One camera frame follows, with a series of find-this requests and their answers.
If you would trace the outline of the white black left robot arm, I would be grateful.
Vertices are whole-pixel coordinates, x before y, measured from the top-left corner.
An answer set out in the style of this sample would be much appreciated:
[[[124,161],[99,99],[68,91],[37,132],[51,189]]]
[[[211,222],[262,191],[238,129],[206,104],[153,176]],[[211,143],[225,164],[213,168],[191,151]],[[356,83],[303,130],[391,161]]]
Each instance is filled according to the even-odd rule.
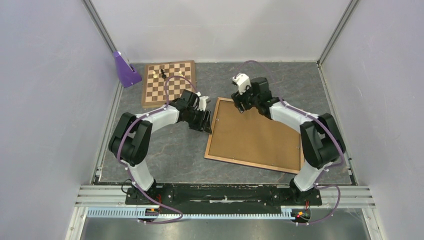
[[[207,109],[208,96],[184,90],[179,98],[142,114],[125,112],[120,117],[108,150],[125,167],[137,196],[145,204],[153,203],[157,191],[145,158],[153,132],[169,125],[186,122],[191,130],[212,134],[211,111]]]

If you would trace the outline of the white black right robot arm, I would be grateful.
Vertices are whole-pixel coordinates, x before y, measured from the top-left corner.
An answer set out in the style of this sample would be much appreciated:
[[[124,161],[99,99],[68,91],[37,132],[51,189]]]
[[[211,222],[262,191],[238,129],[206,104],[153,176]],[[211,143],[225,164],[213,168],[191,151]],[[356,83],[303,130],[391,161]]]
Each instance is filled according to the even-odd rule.
[[[300,134],[305,164],[289,183],[289,199],[302,204],[312,194],[318,179],[337,160],[345,162],[346,145],[334,117],[314,114],[294,107],[281,97],[274,97],[265,77],[250,79],[244,73],[232,78],[237,91],[231,95],[240,113],[251,108],[266,118],[285,124]]]

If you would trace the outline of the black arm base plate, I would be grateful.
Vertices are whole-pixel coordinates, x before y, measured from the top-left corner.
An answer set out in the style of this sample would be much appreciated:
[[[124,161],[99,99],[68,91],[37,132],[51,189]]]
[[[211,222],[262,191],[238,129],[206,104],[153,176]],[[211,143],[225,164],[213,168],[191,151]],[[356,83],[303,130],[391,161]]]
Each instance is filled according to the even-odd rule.
[[[275,206],[321,206],[318,189],[306,192],[289,185],[277,184],[224,184],[224,183],[154,183],[145,193],[153,200],[170,207],[195,203],[260,203]]]

